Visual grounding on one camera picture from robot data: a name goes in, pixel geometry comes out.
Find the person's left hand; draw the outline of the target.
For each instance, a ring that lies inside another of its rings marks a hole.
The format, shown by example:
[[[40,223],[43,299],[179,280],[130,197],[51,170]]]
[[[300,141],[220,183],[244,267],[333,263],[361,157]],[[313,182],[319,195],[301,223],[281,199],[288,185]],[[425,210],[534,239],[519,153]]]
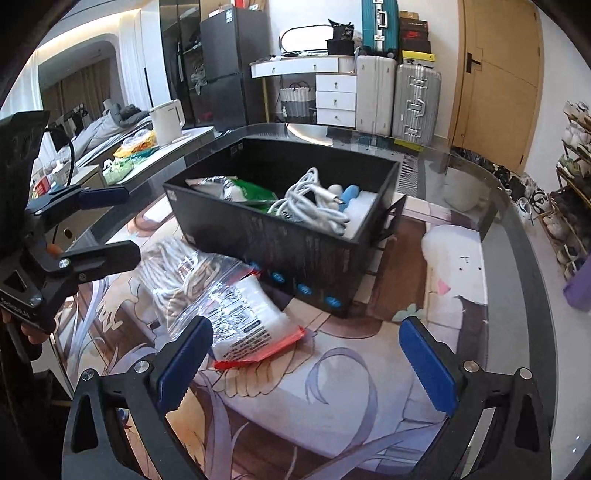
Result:
[[[4,324],[9,325],[13,323],[12,316],[8,311],[2,309],[1,314]],[[20,323],[20,330],[27,337],[28,341],[33,345],[40,345],[49,338],[49,334],[28,324]]]

